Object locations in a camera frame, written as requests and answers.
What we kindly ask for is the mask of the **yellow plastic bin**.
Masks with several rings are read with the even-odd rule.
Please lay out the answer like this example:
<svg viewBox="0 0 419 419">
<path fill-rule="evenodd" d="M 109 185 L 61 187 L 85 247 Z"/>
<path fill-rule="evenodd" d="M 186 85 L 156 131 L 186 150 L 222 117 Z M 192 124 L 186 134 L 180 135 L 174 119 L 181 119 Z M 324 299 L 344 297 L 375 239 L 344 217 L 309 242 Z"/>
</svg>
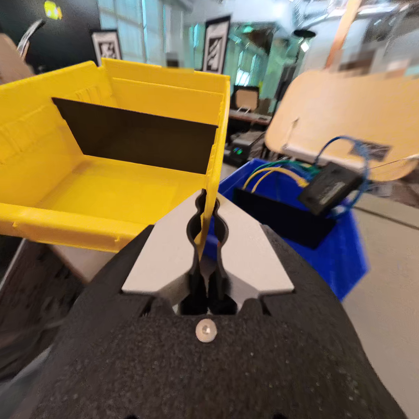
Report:
<svg viewBox="0 0 419 419">
<path fill-rule="evenodd" d="M 194 192 L 217 197 L 230 77 L 102 59 L 1 86 L 1 235 L 117 253 Z M 83 154 L 52 97 L 217 126 L 206 174 Z"/>
</svg>

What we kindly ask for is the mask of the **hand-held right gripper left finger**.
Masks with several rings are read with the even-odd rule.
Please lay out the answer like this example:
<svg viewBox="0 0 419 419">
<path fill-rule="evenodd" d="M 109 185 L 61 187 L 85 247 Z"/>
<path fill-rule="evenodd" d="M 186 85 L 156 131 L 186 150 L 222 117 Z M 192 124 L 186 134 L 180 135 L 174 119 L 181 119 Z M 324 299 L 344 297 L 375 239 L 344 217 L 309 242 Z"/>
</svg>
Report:
<svg viewBox="0 0 419 419">
<path fill-rule="evenodd" d="M 122 286 L 124 294 L 161 297 L 171 306 L 187 297 L 206 195 L 205 189 L 194 192 L 154 224 Z"/>
</svg>

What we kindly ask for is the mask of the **black floor lamp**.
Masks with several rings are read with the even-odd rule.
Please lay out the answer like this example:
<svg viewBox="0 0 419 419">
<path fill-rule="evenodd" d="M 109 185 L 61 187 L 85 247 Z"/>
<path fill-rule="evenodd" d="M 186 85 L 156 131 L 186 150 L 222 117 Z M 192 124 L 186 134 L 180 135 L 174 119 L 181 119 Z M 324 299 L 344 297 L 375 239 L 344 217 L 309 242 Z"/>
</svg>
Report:
<svg viewBox="0 0 419 419">
<path fill-rule="evenodd" d="M 298 49 L 294 62 L 295 66 L 297 66 L 300 61 L 300 55 L 303 54 L 304 56 L 309 50 L 311 40 L 316 36 L 316 33 L 310 29 L 296 29 L 293 31 L 293 36 L 297 39 L 298 43 Z"/>
</svg>

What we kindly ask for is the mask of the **black network switch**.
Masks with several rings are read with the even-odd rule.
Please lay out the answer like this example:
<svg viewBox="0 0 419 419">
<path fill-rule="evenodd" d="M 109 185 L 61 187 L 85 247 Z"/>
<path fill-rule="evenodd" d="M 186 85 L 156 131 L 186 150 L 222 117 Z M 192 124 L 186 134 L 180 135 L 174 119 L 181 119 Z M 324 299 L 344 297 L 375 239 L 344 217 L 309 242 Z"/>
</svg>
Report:
<svg viewBox="0 0 419 419">
<path fill-rule="evenodd" d="M 304 187 L 298 201 L 315 216 L 326 217 L 363 181 L 362 175 L 344 166 L 329 162 Z"/>
</svg>

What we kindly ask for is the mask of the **black device with green lights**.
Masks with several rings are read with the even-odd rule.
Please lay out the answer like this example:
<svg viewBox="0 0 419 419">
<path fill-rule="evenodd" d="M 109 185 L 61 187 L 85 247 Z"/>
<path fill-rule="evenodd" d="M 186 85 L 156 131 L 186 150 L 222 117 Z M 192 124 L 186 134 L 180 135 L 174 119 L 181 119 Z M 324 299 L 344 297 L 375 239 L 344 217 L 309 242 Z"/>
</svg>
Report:
<svg viewBox="0 0 419 419">
<path fill-rule="evenodd" d="M 238 138 L 232 141 L 224 150 L 223 163 L 241 167 L 254 158 L 257 139 Z"/>
</svg>

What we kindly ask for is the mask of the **black label sticker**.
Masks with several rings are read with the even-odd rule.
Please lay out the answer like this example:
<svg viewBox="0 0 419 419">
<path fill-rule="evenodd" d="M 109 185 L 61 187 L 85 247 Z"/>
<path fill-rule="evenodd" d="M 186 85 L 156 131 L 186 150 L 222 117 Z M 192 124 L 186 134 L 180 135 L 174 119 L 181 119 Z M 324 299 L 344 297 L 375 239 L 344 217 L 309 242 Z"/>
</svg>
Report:
<svg viewBox="0 0 419 419">
<path fill-rule="evenodd" d="M 369 160 L 383 162 L 392 148 L 391 145 L 386 144 L 356 141 L 349 154 L 361 158 L 368 157 Z"/>
</svg>

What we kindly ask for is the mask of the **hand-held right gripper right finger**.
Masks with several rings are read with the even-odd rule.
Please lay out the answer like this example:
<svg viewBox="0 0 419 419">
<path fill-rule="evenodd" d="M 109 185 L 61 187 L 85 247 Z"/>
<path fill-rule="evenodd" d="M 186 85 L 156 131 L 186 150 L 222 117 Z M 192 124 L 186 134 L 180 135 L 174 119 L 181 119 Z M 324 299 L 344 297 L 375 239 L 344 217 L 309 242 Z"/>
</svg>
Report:
<svg viewBox="0 0 419 419">
<path fill-rule="evenodd" d="M 256 219 L 219 193 L 212 217 L 217 265 L 226 280 L 225 293 L 236 304 L 294 291 L 292 281 Z"/>
</svg>

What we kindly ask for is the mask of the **wooden board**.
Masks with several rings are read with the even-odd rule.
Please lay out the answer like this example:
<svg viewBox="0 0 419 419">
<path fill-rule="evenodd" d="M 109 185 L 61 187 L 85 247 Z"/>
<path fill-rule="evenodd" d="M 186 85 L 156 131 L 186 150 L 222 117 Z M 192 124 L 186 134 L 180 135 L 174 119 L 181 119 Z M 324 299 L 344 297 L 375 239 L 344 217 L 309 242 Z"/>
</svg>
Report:
<svg viewBox="0 0 419 419">
<path fill-rule="evenodd" d="M 348 136 L 384 153 L 369 161 L 369 179 L 395 181 L 418 168 L 418 124 L 418 76 L 307 71 L 286 90 L 265 144 L 312 163 L 330 139 Z"/>
</svg>

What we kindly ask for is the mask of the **black and white tag poster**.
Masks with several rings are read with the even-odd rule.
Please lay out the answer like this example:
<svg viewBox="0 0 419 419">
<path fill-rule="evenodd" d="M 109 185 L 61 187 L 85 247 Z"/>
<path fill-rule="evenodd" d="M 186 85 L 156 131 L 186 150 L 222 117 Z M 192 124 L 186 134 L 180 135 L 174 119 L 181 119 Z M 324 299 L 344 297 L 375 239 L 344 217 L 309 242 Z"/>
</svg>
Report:
<svg viewBox="0 0 419 419">
<path fill-rule="evenodd" d="M 122 60 L 117 29 L 91 30 L 90 35 L 98 67 L 103 58 Z"/>
<path fill-rule="evenodd" d="M 227 51 L 231 15 L 207 20 L 202 59 L 202 71 L 221 75 Z"/>
</svg>

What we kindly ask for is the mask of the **blue plastic bin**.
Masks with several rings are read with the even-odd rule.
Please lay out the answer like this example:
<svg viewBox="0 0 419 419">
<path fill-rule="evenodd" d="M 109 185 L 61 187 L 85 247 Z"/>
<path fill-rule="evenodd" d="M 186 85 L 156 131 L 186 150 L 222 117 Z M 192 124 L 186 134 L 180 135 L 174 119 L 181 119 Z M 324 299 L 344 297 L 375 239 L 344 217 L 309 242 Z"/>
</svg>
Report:
<svg viewBox="0 0 419 419">
<path fill-rule="evenodd" d="M 252 193 L 264 175 L 258 174 L 242 190 L 262 164 L 250 160 L 221 180 L 218 192 L 284 239 L 343 301 L 369 269 L 354 212 L 337 219 L 315 217 L 298 200 L 302 188 L 281 172 L 267 176 Z"/>
</svg>

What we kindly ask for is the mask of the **black bin divider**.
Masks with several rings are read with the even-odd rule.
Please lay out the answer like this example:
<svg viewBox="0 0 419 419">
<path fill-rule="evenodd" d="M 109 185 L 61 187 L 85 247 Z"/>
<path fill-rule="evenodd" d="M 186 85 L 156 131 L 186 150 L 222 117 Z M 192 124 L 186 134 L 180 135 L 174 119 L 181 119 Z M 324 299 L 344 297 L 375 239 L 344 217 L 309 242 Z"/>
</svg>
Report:
<svg viewBox="0 0 419 419">
<path fill-rule="evenodd" d="M 217 126 L 52 97 L 85 155 L 206 174 Z"/>
</svg>

